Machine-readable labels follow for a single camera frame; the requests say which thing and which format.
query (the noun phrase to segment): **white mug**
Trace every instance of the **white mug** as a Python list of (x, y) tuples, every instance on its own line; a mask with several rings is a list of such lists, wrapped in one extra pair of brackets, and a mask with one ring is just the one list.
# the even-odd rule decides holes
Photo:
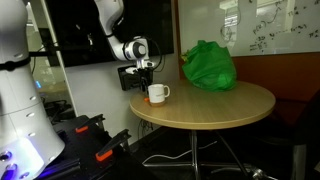
[(170, 95), (170, 88), (163, 84), (152, 84), (148, 86), (148, 93), (151, 106), (162, 106), (166, 97)]

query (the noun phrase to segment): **white wall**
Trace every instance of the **white wall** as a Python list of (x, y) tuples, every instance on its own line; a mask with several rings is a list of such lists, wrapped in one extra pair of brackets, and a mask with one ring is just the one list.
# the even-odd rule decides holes
[[(165, 68), (161, 73), (154, 73), (154, 83), (179, 79), (173, 7), (172, 2), (175, 53), (165, 56)], [(126, 65), (130, 64), (117, 61), (77, 66), (65, 68), (65, 74), (76, 114), (88, 117), (103, 114), (106, 118), (104, 127), (109, 134), (114, 136), (123, 129), (129, 129), (131, 144), (138, 140), (140, 119), (131, 112), (129, 100), (139, 89), (122, 91), (117, 69)]]

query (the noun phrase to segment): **monitor screen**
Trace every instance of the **monitor screen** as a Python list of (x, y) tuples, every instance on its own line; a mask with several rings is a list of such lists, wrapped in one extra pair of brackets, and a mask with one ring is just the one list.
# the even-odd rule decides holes
[[(46, 2), (65, 67), (115, 61), (94, 0)], [(123, 3), (124, 20), (114, 32), (117, 38), (126, 42), (134, 36), (147, 36), (158, 44), (162, 54), (173, 53), (171, 0), (124, 0)], [(159, 55), (154, 43), (148, 41), (148, 46), (150, 56)]]

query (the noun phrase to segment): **floor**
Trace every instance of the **floor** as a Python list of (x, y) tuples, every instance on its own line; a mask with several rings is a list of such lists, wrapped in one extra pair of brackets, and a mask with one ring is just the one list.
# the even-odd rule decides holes
[[(140, 148), (133, 155), (140, 161), (152, 162), (177, 162), (190, 161), (190, 131), (162, 127), (161, 135), (152, 139), (140, 141)], [(268, 175), (290, 179), (287, 167), (290, 167), (289, 153), (278, 154), (261, 145), (252, 144), (248, 140), (225, 137), (238, 158), (245, 163), (254, 164), (267, 170)], [(214, 131), (198, 131), (198, 156), (200, 162), (235, 163), (226, 146)], [(149, 167), (159, 180), (194, 180), (194, 171), (191, 167)], [(202, 180), (242, 180), (246, 179), (241, 171), (221, 171), (212, 173), (213, 168), (201, 167)]]

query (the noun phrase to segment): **wooden table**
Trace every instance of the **wooden table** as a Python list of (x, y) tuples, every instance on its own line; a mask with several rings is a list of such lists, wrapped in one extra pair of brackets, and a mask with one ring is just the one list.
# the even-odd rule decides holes
[(224, 92), (210, 92), (193, 86), (187, 80), (169, 82), (170, 96), (161, 107), (151, 107), (139, 92), (130, 100), (133, 113), (162, 126), (192, 130), (191, 165), (200, 179), (197, 162), (196, 130), (218, 130), (250, 124), (268, 116), (275, 105), (274, 95), (267, 89), (238, 81)]

